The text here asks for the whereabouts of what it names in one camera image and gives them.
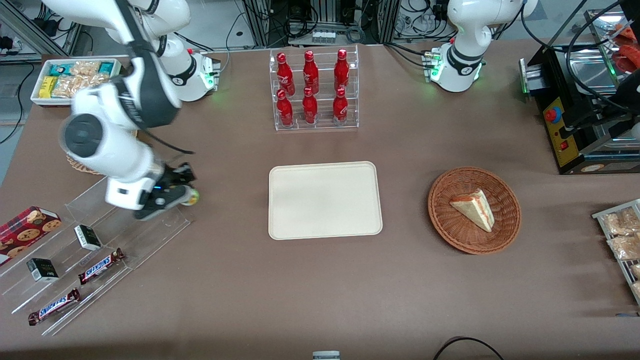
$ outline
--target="red bottle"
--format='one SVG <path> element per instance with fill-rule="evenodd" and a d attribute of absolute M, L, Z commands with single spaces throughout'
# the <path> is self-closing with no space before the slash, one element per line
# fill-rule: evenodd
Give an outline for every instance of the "red bottle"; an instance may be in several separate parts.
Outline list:
<path fill-rule="evenodd" d="M 293 107 L 291 106 L 291 101 L 287 99 L 287 94 L 282 89 L 278 89 L 278 92 L 276 94 L 278 96 L 276 107 L 278 108 L 278 116 L 280 116 L 280 122 L 284 127 L 292 127 Z"/>
<path fill-rule="evenodd" d="M 320 91 L 320 78 L 318 75 L 318 65 L 314 60 L 314 52 L 305 51 L 305 68 L 302 70 L 305 77 L 305 86 L 309 86 L 314 94 Z"/>
<path fill-rule="evenodd" d="M 278 82 L 280 88 L 287 92 L 287 96 L 293 96 L 296 93 L 296 86 L 293 85 L 293 71 L 287 63 L 287 56 L 284 53 L 279 53 L 276 58 L 278 59 Z"/>
<path fill-rule="evenodd" d="M 336 126 L 343 126 L 347 121 L 347 107 L 349 103 L 344 97 L 344 92 L 344 87 L 340 87 L 338 91 L 335 92 L 336 97 L 333 100 L 333 123 Z"/>
<path fill-rule="evenodd" d="M 302 99 L 302 108 L 305 110 L 305 121 L 307 124 L 315 124 L 318 118 L 318 101 L 310 86 L 305 88 L 305 98 Z"/>
<path fill-rule="evenodd" d="M 349 85 L 349 63 L 347 62 L 347 51 L 345 49 L 338 50 L 338 61 L 335 63 L 335 68 L 333 68 L 333 76 L 335 77 L 333 83 L 335 91 L 338 91 L 340 86 L 346 88 Z"/>

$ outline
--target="snack tray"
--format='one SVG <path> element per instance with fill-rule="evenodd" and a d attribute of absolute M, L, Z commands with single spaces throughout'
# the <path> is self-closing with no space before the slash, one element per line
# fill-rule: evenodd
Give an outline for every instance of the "snack tray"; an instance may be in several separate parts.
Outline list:
<path fill-rule="evenodd" d="M 107 179 L 98 183 L 58 210 L 62 225 L 17 258 L 0 267 L 0 293 L 12 314 L 28 325 L 30 313 L 39 311 L 68 294 L 80 292 L 80 303 L 65 306 L 35 326 L 33 331 L 55 335 L 80 315 L 113 285 L 138 268 L 148 258 L 190 224 L 178 207 L 149 221 L 135 220 L 133 212 L 104 201 Z M 74 228 L 84 224 L 93 228 L 102 247 L 89 251 L 80 246 Z M 125 258 L 117 261 L 96 278 L 80 285 L 78 275 L 121 248 Z M 50 282 L 33 280 L 26 262 L 31 258 L 50 259 L 59 279 Z"/>
<path fill-rule="evenodd" d="M 599 213 L 595 213 L 591 216 L 592 218 L 598 220 L 598 224 L 600 224 L 600 228 L 602 229 L 602 232 L 607 237 L 607 244 L 609 245 L 610 248 L 611 248 L 611 240 L 614 238 L 614 236 L 609 234 L 606 226 L 604 225 L 604 222 L 602 221 L 602 217 L 604 215 L 615 213 L 626 208 L 632 208 L 636 213 L 636 216 L 640 218 L 640 199 L 626 202 L 622 205 L 615 206 L 611 209 L 607 209 Z M 632 289 L 631 284 L 638 281 L 638 278 L 636 278 L 633 272 L 631 272 L 631 266 L 638 264 L 638 262 L 640 261 L 639 260 L 620 260 L 615 256 L 615 251 L 613 248 L 611 248 L 611 251 L 614 252 L 614 258 L 616 259 L 616 261 L 618 262 L 618 265 L 622 269 L 622 274 L 625 276 L 625 279 L 627 280 L 627 284 L 629 285 L 629 288 Z M 636 295 L 636 292 L 633 290 L 631 291 L 631 293 L 634 295 L 634 298 L 636 299 L 636 303 L 640 305 L 640 297 L 638 297 L 638 295 Z"/>

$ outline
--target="acrylic display shelf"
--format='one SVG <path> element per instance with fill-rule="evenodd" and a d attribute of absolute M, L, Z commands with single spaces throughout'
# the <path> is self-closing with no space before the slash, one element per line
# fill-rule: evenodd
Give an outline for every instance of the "acrylic display shelf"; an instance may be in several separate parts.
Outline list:
<path fill-rule="evenodd" d="M 346 49 L 347 62 L 349 63 L 349 85 L 346 88 L 345 97 L 349 102 L 347 108 L 347 120 L 342 126 L 336 126 L 333 123 L 333 100 L 335 99 L 335 88 L 333 86 L 333 68 L 337 61 L 337 55 L 339 49 Z M 303 89 L 305 88 L 305 81 L 303 78 L 302 70 L 305 66 L 305 56 L 303 51 L 297 49 L 292 50 L 272 50 L 269 55 L 269 78 L 271 80 L 271 100 L 273 101 L 273 118 L 277 131 L 299 131 L 299 130 L 345 130 L 357 129 L 360 125 L 360 112 L 358 109 L 358 98 L 360 95 L 358 85 L 358 47 L 357 46 L 343 46 L 343 47 L 315 47 L 313 48 L 314 58 L 318 65 L 319 77 L 320 77 L 320 91 L 316 94 L 318 103 L 318 119 L 315 124 L 310 125 L 304 119 L 304 113 L 302 109 L 302 99 L 304 98 Z M 291 105 L 293 106 L 293 121 L 292 127 L 284 127 L 280 122 L 278 116 L 278 108 L 276 103 L 278 98 L 276 92 L 280 88 L 278 82 L 278 62 L 276 61 L 276 55 L 278 53 L 285 53 L 287 55 L 287 63 L 293 71 L 293 82 L 296 87 L 296 93 L 289 98 Z"/>
<path fill-rule="evenodd" d="M 77 288 L 81 296 L 79 303 L 66 306 L 32 326 L 42 335 L 56 334 L 190 224 L 178 207 L 146 222 L 135 220 L 131 210 L 116 208 L 104 201 L 106 185 L 107 180 L 103 178 L 66 204 L 58 211 L 63 224 L 55 233 L 0 267 L 2 296 L 12 314 L 24 319 L 25 327 L 29 326 L 30 313 Z M 80 246 L 74 232 L 78 224 L 93 228 L 102 243 L 99 250 L 89 251 Z M 78 275 L 117 248 L 121 248 L 126 257 L 81 286 Z M 34 281 L 26 264 L 31 258 L 50 259 L 60 278 L 50 283 Z"/>

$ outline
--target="white box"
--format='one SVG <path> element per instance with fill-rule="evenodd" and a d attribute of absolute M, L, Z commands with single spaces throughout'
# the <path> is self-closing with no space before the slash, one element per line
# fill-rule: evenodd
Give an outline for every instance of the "white box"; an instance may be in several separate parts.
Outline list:
<path fill-rule="evenodd" d="M 38 81 L 36 81 L 36 85 L 33 87 L 33 91 L 31 92 L 31 101 L 34 104 L 40 105 L 44 108 L 58 108 L 58 107 L 67 107 L 71 106 L 71 99 L 55 99 L 55 98 L 41 98 L 38 96 L 40 92 L 40 87 L 42 86 L 42 81 L 45 76 L 49 75 L 51 71 L 51 67 L 53 65 L 61 65 L 74 63 L 76 61 L 100 61 L 100 62 L 113 62 L 113 69 L 111 69 L 110 78 L 118 75 L 120 73 L 120 69 L 122 68 L 122 64 L 115 58 L 67 58 L 67 59 L 55 59 L 55 60 L 47 60 L 42 64 L 42 70 L 40 70 L 40 75 L 38 75 Z"/>

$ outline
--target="red box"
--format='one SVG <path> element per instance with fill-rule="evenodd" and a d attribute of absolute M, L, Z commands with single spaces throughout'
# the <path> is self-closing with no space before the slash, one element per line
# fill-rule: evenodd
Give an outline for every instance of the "red box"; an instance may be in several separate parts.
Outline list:
<path fill-rule="evenodd" d="M 0 226 L 0 266 L 61 224 L 58 214 L 31 206 Z"/>

